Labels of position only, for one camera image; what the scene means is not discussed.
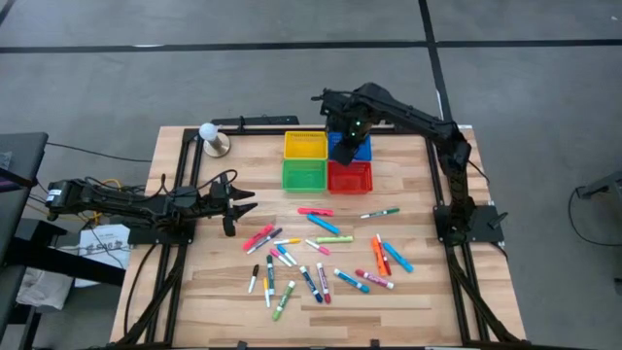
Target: red basket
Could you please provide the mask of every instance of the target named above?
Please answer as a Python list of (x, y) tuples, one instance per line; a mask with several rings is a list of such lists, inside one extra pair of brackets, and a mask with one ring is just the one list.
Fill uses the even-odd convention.
[(328, 162), (328, 190), (334, 194), (364, 194), (373, 190), (371, 163), (353, 161), (343, 166), (336, 161)]

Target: yellow basket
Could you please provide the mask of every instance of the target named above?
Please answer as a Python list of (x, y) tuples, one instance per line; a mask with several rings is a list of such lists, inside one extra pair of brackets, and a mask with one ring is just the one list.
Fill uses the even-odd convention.
[(328, 139), (323, 131), (287, 131), (285, 159), (326, 159)]

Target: wooden tabletop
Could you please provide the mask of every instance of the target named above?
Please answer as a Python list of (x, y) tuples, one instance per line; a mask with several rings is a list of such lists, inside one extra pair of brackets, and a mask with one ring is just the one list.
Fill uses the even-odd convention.
[[(172, 187), (184, 128), (163, 127), (155, 147), (148, 181), (148, 193), (159, 187), (162, 173)], [(471, 160), (482, 166), (473, 130), (463, 129), (473, 146)], [(324, 193), (287, 193), (281, 189), (284, 136), (230, 136), (231, 151), (226, 157), (203, 155), (199, 184), (219, 172), (234, 168), (239, 175), (233, 185), (254, 191), (259, 206), (244, 216), (235, 237), (226, 237), (220, 219), (198, 222), (194, 242), (188, 249), (175, 346), (235, 346), (244, 340), (250, 346), (368, 346), (372, 338), (382, 345), (457, 345), (460, 344), (454, 301), (444, 250), (436, 240), (432, 217), (435, 205), (428, 156), (424, 139), (412, 135), (373, 136), (373, 192), (365, 195)], [(189, 152), (190, 174), (192, 151)], [(490, 200), (486, 181), (472, 167), (468, 169), (470, 194), (477, 203)], [(446, 186), (445, 198), (449, 198)], [(266, 275), (265, 258), (272, 244), (252, 255), (241, 246), (263, 226), (275, 222), (283, 228), (279, 239), (330, 236), (297, 214), (298, 207), (331, 208), (343, 235), (354, 235), (353, 243), (326, 245), (332, 251), (324, 256), (306, 244), (289, 245), (299, 264), (307, 265), (316, 285), (316, 263), (323, 263), (332, 296), (331, 304), (319, 304), (311, 295), (299, 270), (275, 260), (276, 296), (267, 309), (261, 283)], [(360, 214), (398, 207), (398, 214), (361, 220)], [(357, 268), (377, 273), (370, 239), (381, 233), (415, 267), (407, 273), (390, 259), (396, 286), (387, 290), (366, 283), (368, 295), (347, 285), (332, 271), (338, 267), (355, 275)], [(516, 336), (524, 337), (507, 264), (503, 255), (490, 244), (471, 244), (482, 297), (499, 319)], [(122, 320), (131, 282), (148, 246), (131, 253), (125, 274), (111, 341), (122, 337)], [(151, 300), (156, 279), (159, 247), (149, 257), (134, 293), (129, 322), (133, 324)], [(253, 265), (260, 265), (258, 283), (247, 294)], [(272, 321), (272, 312), (290, 280), (294, 292), (281, 319)], [(471, 336), (477, 338), (471, 303), (465, 297)], [(162, 306), (166, 310), (168, 301)], [(160, 312), (156, 340), (163, 338), (166, 313)]]

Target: blue basket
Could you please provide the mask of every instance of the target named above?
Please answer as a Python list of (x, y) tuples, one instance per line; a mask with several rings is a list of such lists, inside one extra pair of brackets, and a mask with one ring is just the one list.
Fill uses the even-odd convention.
[[(331, 160), (334, 160), (332, 149), (339, 141), (341, 141), (341, 132), (328, 133), (328, 158)], [(359, 150), (354, 155), (354, 160), (371, 161), (371, 139), (369, 135), (365, 137), (365, 142), (359, 146)]]

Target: gray floor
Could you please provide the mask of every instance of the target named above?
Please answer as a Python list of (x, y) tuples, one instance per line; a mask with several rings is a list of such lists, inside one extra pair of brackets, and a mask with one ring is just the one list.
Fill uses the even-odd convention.
[[(437, 40), (622, 37), (619, 1), (429, 2)], [(0, 27), (0, 46), (424, 37), (416, 0), (17, 0)], [(567, 217), (574, 187), (620, 166), (622, 47), (439, 54), (454, 118), (474, 125), (493, 198), (510, 213), (503, 228), (529, 339), (622, 348), (622, 297), (612, 282), (622, 276), (620, 248), (584, 243)], [(309, 97), (324, 87), (374, 81), (439, 113), (425, 49), (0, 54), (0, 77), (2, 132), (45, 130), (52, 141), (134, 158), (151, 155), (161, 125), (260, 114), (322, 123)], [(145, 164), (48, 148), (40, 177), (141, 184), (147, 173)], [(612, 208), (606, 195), (576, 202), (577, 226), (622, 241)], [(106, 286), (73, 292), (65, 310), (44, 316), (36, 345), (106, 343), (118, 297)], [(11, 328), (0, 348), (14, 348), (18, 333)]]

